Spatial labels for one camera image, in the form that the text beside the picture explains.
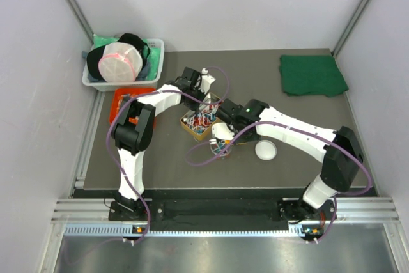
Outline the tan candy box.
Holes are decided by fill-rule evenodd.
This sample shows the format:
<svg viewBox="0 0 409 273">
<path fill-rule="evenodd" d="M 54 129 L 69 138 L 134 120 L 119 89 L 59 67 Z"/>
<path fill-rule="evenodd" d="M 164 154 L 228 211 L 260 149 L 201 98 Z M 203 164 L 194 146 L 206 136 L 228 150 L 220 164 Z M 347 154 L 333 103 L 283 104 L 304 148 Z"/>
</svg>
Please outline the tan candy box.
<svg viewBox="0 0 409 273">
<path fill-rule="evenodd" d="M 201 104 L 197 111 L 188 111 L 181 118 L 182 129 L 188 132 L 196 141 L 203 141 L 212 131 L 212 126 L 220 119 L 216 116 L 217 109 L 220 106 L 219 97 L 213 93 L 208 93 L 205 97 L 206 103 Z"/>
</svg>

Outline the clear plastic cup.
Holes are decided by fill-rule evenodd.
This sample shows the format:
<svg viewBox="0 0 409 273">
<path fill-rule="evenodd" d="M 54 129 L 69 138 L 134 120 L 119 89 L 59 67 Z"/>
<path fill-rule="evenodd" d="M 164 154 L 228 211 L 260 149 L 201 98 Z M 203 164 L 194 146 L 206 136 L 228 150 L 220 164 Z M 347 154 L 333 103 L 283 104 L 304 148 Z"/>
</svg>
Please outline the clear plastic cup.
<svg viewBox="0 0 409 273">
<path fill-rule="evenodd" d="M 225 159 L 231 153 L 232 147 L 228 148 L 230 141 L 213 139 L 210 141 L 210 150 L 218 159 Z"/>
</svg>

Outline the white round lid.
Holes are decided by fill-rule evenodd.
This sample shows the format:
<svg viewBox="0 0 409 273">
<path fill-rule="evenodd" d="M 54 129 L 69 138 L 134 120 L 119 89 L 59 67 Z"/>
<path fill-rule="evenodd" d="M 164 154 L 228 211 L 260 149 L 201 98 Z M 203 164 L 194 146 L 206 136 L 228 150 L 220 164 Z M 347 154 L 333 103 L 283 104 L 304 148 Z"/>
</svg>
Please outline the white round lid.
<svg viewBox="0 0 409 273">
<path fill-rule="evenodd" d="M 257 157 L 263 161 L 269 161 L 276 157 L 277 147 L 269 140 L 261 140 L 255 145 Z"/>
</svg>

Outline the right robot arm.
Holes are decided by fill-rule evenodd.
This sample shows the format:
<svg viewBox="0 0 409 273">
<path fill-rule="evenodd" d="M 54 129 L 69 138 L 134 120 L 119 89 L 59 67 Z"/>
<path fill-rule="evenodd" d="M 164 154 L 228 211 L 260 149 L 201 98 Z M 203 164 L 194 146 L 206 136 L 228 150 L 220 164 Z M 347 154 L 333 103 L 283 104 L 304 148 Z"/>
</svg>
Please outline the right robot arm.
<svg viewBox="0 0 409 273">
<path fill-rule="evenodd" d="M 357 137 L 348 127 L 324 129 L 287 116 L 267 103 L 252 99 L 245 106 L 225 100 L 217 110 L 220 120 L 212 136 L 229 143 L 269 137 L 312 156 L 322 164 L 320 174 L 305 188 L 295 205 L 282 216 L 298 222 L 315 218 L 325 202 L 339 193 L 349 194 L 364 156 Z"/>
</svg>

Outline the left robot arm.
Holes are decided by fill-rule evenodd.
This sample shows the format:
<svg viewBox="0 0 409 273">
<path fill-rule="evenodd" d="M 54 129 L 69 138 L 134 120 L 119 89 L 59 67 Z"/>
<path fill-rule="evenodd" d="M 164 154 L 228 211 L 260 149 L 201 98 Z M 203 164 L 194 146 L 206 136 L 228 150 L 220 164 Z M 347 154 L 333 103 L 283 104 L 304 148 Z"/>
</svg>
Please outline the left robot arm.
<svg viewBox="0 0 409 273">
<path fill-rule="evenodd" d="M 119 209 L 136 220 L 148 213 L 142 199 L 143 159 L 153 138 L 155 118 L 180 104 L 195 111 L 204 102 L 215 78 L 207 69 L 185 68 L 183 74 L 159 89 L 128 99 L 111 123 L 106 141 L 112 139 L 119 157 L 112 156 L 120 171 L 120 187 L 112 210 Z"/>
</svg>

